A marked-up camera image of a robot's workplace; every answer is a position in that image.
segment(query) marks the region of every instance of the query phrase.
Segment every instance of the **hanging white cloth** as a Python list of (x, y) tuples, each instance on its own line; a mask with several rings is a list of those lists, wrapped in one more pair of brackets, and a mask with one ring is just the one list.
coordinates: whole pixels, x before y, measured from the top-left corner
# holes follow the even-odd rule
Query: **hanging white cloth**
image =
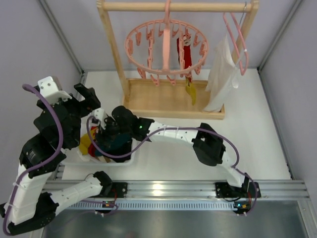
[(229, 42), (225, 36), (215, 48), (213, 66), (206, 87), (206, 91), (211, 92), (210, 99), (204, 111), (219, 112), (231, 89), (238, 88), (241, 74), (236, 65), (232, 60)]

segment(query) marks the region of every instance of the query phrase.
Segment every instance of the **wooden tray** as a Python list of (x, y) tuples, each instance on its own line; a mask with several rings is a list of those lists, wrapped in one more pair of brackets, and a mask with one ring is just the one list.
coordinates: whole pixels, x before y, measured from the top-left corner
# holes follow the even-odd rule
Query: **wooden tray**
[(224, 106), (218, 113), (203, 112), (209, 102), (210, 92), (206, 92), (207, 81), (194, 80), (197, 100), (192, 105), (185, 91), (185, 80), (177, 80), (173, 86), (161, 79), (156, 87), (150, 79), (128, 78), (130, 100), (123, 105), (138, 117), (223, 119)]

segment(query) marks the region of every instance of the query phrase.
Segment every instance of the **white wall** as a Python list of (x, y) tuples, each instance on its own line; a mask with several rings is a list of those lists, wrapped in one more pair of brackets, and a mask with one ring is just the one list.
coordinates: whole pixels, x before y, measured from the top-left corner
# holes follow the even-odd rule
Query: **white wall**
[(264, 67), (286, 151), (297, 179), (304, 179), (317, 211), (316, 0), (306, 0)]
[[(66, 38), (84, 69), (115, 70), (111, 49), (106, 39), (99, 14), (96, 8), (96, 0), (46, 0), (56, 16)], [(109, 0), (135, 2), (136, 0)], [(244, 2), (244, 0), (173, 0), (172, 2)], [(287, 12), (294, 0), (260, 0), (260, 8), (250, 34), (247, 38), (247, 47), (250, 54), (250, 66), (259, 66), (267, 49), (270, 46), (278, 28), (282, 24)], [(205, 67), (212, 63), (212, 49), (225, 35), (225, 24), (220, 13), (171, 13), (171, 17), (192, 23), (198, 27), (207, 37), (210, 44), (210, 53)], [(162, 19), (162, 12), (111, 12), (115, 37), (125, 69), (135, 69), (129, 64), (123, 49), (123, 42), (127, 34), (142, 22)], [(155, 46), (157, 54), (154, 59), (154, 67), (160, 67), (158, 43)], [(173, 67), (178, 67), (175, 57), (171, 62)]]
[[(22, 84), (36, 85), (39, 79), (56, 75), (69, 91), (79, 74), (36, 0), (1, 0), (0, 32), (0, 203), (4, 203), (22, 146), (38, 133), (33, 125), (41, 112), (37, 98), (22, 90)], [(5, 237), (2, 230), (0, 237)]]

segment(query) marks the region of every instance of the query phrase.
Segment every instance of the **wooden frame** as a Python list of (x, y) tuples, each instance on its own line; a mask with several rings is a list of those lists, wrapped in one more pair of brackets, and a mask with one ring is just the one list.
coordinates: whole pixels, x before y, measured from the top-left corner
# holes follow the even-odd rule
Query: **wooden frame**
[[(195, 80), (197, 102), (192, 106), (191, 99), (186, 95), (185, 81), (177, 80), (173, 86), (167, 80), (160, 80), (156, 87), (151, 80), (126, 78), (120, 59), (118, 47), (111, 25), (109, 11), (162, 11), (165, 10), (163, 2), (106, 2), (97, 1), (97, 8), (105, 32), (111, 46), (114, 64), (118, 72), (124, 98), (123, 105), (139, 117), (161, 118), (191, 118), (191, 119), (223, 119), (224, 106), (218, 113), (203, 112), (208, 104), (210, 93), (205, 91), (207, 81)], [(171, 3), (170, 11), (187, 12), (245, 12), (241, 26), (244, 39), (247, 38), (253, 20), (259, 8), (259, 0), (250, 3)], [(240, 38), (236, 40), (238, 50), (242, 49)], [(238, 60), (237, 54), (232, 53), (233, 61)]]

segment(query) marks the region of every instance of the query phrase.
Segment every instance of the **white tabletop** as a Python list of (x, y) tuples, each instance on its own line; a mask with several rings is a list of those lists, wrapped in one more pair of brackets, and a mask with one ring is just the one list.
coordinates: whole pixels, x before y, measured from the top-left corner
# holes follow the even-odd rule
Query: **white tabletop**
[[(207, 79), (202, 70), (197, 79)], [(127, 71), (127, 77), (139, 77)], [(102, 107), (111, 115), (121, 104), (122, 89), (116, 71), (89, 72), (86, 87), (94, 87)], [(239, 88), (232, 90), (225, 102), (224, 120), (154, 118), (164, 124), (197, 127), (208, 123), (226, 136), (238, 148), (241, 159), (238, 168), (253, 179), (290, 179), (273, 120), (256, 69), (248, 69)], [(225, 144), (230, 156), (235, 154)], [(137, 151), (130, 166), (69, 166), (63, 179), (84, 179), (87, 174), (105, 171), (113, 180), (219, 180), (225, 176), (217, 167), (201, 164), (194, 151), (178, 144), (146, 142)]]

